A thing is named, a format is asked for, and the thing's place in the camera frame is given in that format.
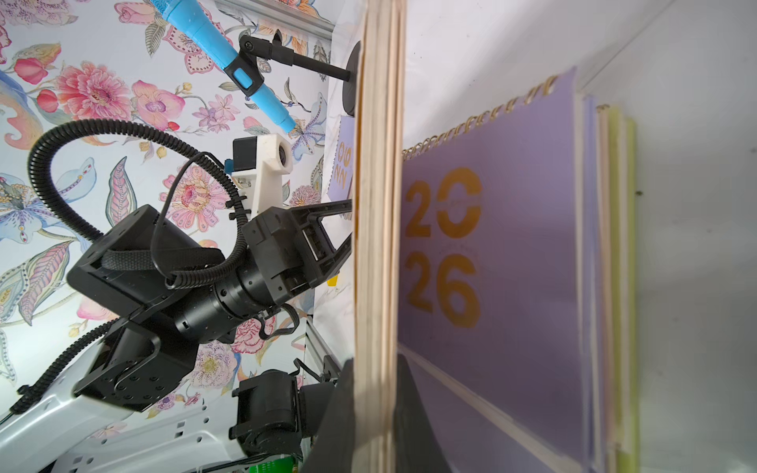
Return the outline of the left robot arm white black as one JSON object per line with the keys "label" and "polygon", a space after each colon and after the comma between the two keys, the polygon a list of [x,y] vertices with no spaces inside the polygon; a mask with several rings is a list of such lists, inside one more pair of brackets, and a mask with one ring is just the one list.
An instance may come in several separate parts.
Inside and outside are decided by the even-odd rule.
{"label": "left robot arm white black", "polygon": [[100,348],[71,400],[143,411],[192,371],[202,345],[232,343],[245,322],[264,325],[289,313],[293,298],[335,276],[350,255],[350,242],[335,246],[323,226],[324,218],[351,211],[348,200],[258,215],[240,199],[233,204],[238,240],[229,256],[202,248],[149,205],[93,243],[68,283],[116,319],[77,340],[23,390],[1,431],[4,471],[43,468],[76,443],[84,416],[71,406],[48,409],[45,394],[91,344]]}

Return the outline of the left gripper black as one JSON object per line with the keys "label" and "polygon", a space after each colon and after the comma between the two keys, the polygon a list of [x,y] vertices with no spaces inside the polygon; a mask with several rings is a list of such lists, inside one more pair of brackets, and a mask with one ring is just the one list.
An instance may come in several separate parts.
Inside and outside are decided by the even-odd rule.
{"label": "left gripper black", "polygon": [[323,219],[352,211],[350,199],[282,209],[271,207],[242,227],[248,258],[240,271],[248,293],[297,296],[337,275],[351,238],[331,242]]}

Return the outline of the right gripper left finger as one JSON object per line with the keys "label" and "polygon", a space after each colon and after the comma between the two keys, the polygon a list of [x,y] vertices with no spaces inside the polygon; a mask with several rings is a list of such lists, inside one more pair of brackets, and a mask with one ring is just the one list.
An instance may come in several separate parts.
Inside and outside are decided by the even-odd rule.
{"label": "right gripper left finger", "polygon": [[350,473],[355,451],[354,360],[348,360],[317,431],[303,473]]}

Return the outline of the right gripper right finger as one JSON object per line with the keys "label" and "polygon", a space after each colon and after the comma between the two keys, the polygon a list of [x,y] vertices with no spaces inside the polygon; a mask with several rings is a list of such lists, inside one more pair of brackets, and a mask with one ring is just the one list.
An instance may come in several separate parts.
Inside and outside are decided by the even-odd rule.
{"label": "right gripper right finger", "polygon": [[397,357],[394,408],[395,471],[451,473],[436,439],[407,359]]}

